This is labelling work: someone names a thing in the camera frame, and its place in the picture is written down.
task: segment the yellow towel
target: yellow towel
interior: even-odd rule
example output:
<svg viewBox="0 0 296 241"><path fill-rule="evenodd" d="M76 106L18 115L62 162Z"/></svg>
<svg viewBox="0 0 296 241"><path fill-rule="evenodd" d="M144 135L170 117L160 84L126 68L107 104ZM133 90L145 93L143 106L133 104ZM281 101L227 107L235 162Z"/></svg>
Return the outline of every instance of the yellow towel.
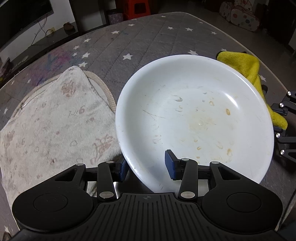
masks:
<svg viewBox="0 0 296 241"><path fill-rule="evenodd" d="M256 57L247 53L223 51L217 55L217 60L227 64L245 76L265 101L261 88L260 77L258 75L259 60ZM286 119L280 114L274 112L268 104L266 104L266 106L268 108L273 125L286 130L288 126Z"/></svg>

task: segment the television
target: television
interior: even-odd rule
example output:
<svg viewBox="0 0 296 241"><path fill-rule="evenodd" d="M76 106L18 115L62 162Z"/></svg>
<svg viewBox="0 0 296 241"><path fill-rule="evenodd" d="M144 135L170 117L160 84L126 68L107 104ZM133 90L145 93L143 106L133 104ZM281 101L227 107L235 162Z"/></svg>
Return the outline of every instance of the television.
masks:
<svg viewBox="0 0 296 241"><path fill-rule="evenodd" d="M49 0L0 0L0 50L52 13Z"/></svg>

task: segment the star-patterned mat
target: star-patterned mat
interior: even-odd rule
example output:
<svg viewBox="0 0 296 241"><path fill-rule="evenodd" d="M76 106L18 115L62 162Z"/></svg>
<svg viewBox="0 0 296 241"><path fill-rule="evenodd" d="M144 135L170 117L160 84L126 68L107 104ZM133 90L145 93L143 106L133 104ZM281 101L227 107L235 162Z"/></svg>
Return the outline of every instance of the star-patterned mat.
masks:
<svg viewBox="0 0 296 241"><path fill-rule="evenodd" d="M136 18L95 30L50 51L0 89L0 129L26 94L70 66L97 74L117 101L128 79L153 60L176 54L215 58L219 51L226 50L249 53L219 29L183 12ZM267 103L279 103L286 90L263 65L259 74L268 86ZM280 196L285 209L295 191L296 177L288 178L285 170L276 167L272 161L263 185Z"/></svg>

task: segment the stool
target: stool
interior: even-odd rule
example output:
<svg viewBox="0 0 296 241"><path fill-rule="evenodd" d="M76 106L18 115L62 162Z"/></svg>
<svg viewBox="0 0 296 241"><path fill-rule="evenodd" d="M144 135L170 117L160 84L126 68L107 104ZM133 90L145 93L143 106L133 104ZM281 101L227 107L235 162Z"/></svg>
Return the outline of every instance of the stool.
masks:
<svg viewBox="0 0 296 241"><path fill-rule="evenodd" d="M148 0L124 0L123 15L127 20L151 15Z"/></svg>

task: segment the power outlet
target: power outlet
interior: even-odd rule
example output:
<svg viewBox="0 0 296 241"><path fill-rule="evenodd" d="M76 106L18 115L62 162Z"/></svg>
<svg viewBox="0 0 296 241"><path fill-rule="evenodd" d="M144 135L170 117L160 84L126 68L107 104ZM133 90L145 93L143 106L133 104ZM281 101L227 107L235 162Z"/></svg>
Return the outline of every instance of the power outlet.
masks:
<svg viewBox="0 0 296 241"><path fill-rule="evenodd" d="M55 31L54 27L49 29L49 32L52 34Z"/></svg>

